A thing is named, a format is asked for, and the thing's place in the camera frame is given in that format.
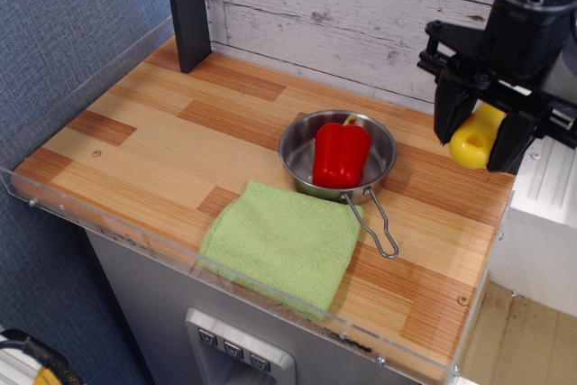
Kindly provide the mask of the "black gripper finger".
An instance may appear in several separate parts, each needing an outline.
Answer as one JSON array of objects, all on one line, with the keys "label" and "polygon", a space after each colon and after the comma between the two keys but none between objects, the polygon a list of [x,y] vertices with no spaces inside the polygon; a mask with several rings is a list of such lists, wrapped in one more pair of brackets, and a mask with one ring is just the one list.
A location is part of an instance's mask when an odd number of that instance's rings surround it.
[{"label": "black gripper finger", "polygon": [[447,64],[439,74],[435,91],[434,130],[441,144],[451,141],[456,129],[472,113],[477,98],[474,81]]},{"label": "black gripper finger", "polygon": [[488,171],[502,172],[505,160],[525,155],[535,139],[542,139],[548,131],[550,108],[531,113],[525,110],[511,111],[502,121],[492,147]]}]

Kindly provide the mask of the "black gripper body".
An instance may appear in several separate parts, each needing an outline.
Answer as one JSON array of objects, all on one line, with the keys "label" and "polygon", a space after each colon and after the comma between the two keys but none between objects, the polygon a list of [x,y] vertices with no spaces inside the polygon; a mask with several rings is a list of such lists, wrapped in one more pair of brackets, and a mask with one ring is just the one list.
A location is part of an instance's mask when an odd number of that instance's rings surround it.
[{"label": "black gripper body", "polygon": [[484,29],[442,21],[426,25],[418,66],[437,80],[447,65],[474,81],[472,95],[507,113],[550,108],[546,136],[576,146],[576,75],[563,60],[576,35],[576,0],[495,0]]}]

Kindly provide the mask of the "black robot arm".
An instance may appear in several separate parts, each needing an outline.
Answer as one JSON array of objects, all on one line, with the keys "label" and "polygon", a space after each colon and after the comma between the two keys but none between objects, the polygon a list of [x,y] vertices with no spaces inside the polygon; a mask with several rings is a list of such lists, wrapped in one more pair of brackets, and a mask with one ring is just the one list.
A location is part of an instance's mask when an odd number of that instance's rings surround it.
[{"label": "black robot arm", "polygon": [[576,0],[494,0],[484,29],[432,21],[418,66],[435,75],[434,130],[448,143],[479,101],[504,112],[486,168],[514,173],[536,138],[574,148]]}]

